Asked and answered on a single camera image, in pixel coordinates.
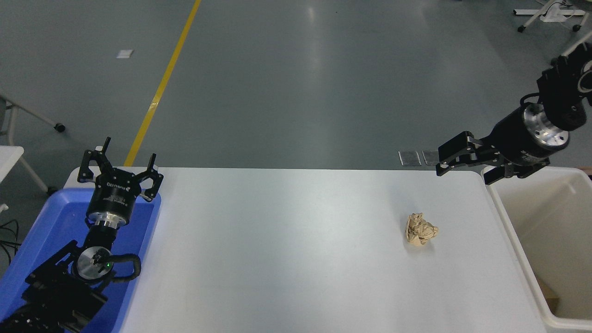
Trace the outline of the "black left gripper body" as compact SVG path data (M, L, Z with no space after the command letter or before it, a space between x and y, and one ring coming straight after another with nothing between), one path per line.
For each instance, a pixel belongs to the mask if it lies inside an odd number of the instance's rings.
M141 183L147 178L139 174L114 168L111 171L101 171L96 177L95 190L87 215L109 213L117 216L131 216L136 198L140 195Z

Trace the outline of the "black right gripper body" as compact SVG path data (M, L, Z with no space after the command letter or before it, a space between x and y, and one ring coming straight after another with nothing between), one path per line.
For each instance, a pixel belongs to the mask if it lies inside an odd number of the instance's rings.
M541 164L568 146L568 131L553 125L543 107L519 107L499 121L490 143L512 164Z

